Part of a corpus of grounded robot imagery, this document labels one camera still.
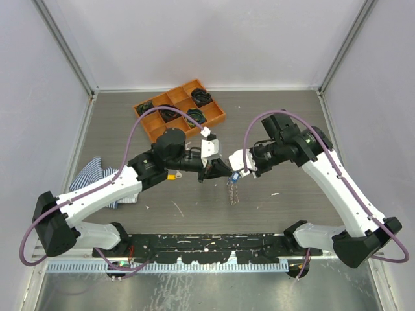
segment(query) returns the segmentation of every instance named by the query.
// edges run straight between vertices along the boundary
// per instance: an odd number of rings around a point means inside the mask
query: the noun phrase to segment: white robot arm
[[[339,167],[341,177],[349,181],[372,212],[372,217],[368,217],[362,210],[309,130],[301,132],[297,124],[285,115],[271,115],[262,120],[262,123],[270,139],[260,141],[246,151],[248,172],[243,169],[242,150],[229,157],[232,169],[242,177],[252,173],[258,178],[274,165],[288,160],[294,162],[320,186],[344,223],[344,226],[330,227],[306,221],[297,222],[284,231],[294,248],[300,246],[333,251],[345,264],[356,268],[390,240],[372,218],[378,219],[393,234],[401,229],[397,218],[385,218],[361,192],[342,167],[330,140],[321,130],[314,128]]]
[[[59,195],[50,192],[39,196],[32,221],[54,206],[69,200],[42,220],[35,230],[48,257],[65,253],[71,248],[102,248],[122,253],[127,233],[121,224],[90,224],[83,220],[111,202],[147,190],[167,179],[168,169],[197,172],[198,181],[231,176],[231,170],[220,159],[220,145],[214,135],[206,135],[201,148],[185,149],[183,131],[170,128],[160,136],[149,151],[130,160],[117,179],[115,174],[82,189]],[[88,193],[97,187],[101,189]]]

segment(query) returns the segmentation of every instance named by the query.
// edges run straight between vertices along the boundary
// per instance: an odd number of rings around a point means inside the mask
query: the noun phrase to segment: gray table surface
[[[121,164],[130,129],[136,120],[132,106],[156,93],[100,93],[78,160],[79,172],[94,156],[103,167]],[[212,128],[228,157],[242,148],[249,122],[259,113],[284,108],[297,113],[328,134],[314,91],[216,91],[213,98],[226,112],[224,123]],[[200,135],[190,146],[200,146]],[[254,126],[249,143],[268,136],[261,123]],[[129,159],[150,148],[142,127],[132,139]],[[195,173],[182,172],[175,181],[164,181],[139,194],[136,204],[101,209],[86,221],[120,222],[130,233],[280,233],[298,220],[321,225],[340,225],[338,214],[323,192],[295,164],[284,163],[259,179],[238,182],[239,203],[231,206],[226,179],[197,182]]]

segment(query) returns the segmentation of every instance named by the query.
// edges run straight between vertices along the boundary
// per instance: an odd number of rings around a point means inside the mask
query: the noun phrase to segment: white wall
[[[88,96],[32,1],[0,2],[0,42],[0,309],[17,310],[19,244],[39,194],[62,190]]]
[[[415,2],[378,1],[326,93],[345,164],[403,224],[410,263],[388,265],[400,310],[415,305]],[[386,255],[401,258],[394,245]]]
[[[143,89],[319,86],[364,1],[45,2],[100,89]]]

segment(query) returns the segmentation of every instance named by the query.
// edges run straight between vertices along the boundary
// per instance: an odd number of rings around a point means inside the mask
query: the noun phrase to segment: orange sorting tray
[[[152,101],[153,106],[160,106],[163,104],[168,104],[176,107],[177,109],[183,111],[184,113],[187,112],[190,108],[198,108],[198,106],[193,102],[191,98],[191,93],[196,88],[205,89],[205,87],[200,83],[199,80],[193,80],[188,83],[185,83],[179,87],[171,89],[166,93],[160,94],[156,97],[149,98],[139,104],[133,106],[134,112],[136,113],[137,117],[139,114],[137,112],[137,107],[149,100]],[[212,98],[213,102],[202,106],[198,109],[203,111],[203,114],[206,117],[206,122],[202,124],[202,126],[207,126],[211,128],[223,121],[225,121],[226,114],[222,110],[222,108],[217,104],[216,100]],[[195,136],[196,134],[200,133],[200,129],[198,127],[190,128],[190,126],[185,121],[185,118],[180,116],[177,119],[174,119],[170,122],[164,122],[163,118],[161,117],[159,111],[146,115],[141,124],[144,127],[145,132],[150,138],[151,142],[154,143],[156,139],[167,129],[167,128],[179,128],[183,132],[185,132],[186,137],[190,138]]]

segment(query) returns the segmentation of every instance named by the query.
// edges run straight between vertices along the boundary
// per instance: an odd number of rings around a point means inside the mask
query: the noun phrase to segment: striped cloth
[[[102,169],[101,157],[94,157],[91,162],[89,162],[78,174],[78,176],[72,181],[71,186],[69,187],[70,191],[76,191],[92,183],[108,177],[111,174],[118,172],[112,167],[107,167],[105,170]],[[107,205],[111,209],[118,208],[118,203],[135,203],[138,199],[138,193],[131,196],[126,196],[116,202],[112,202]]]

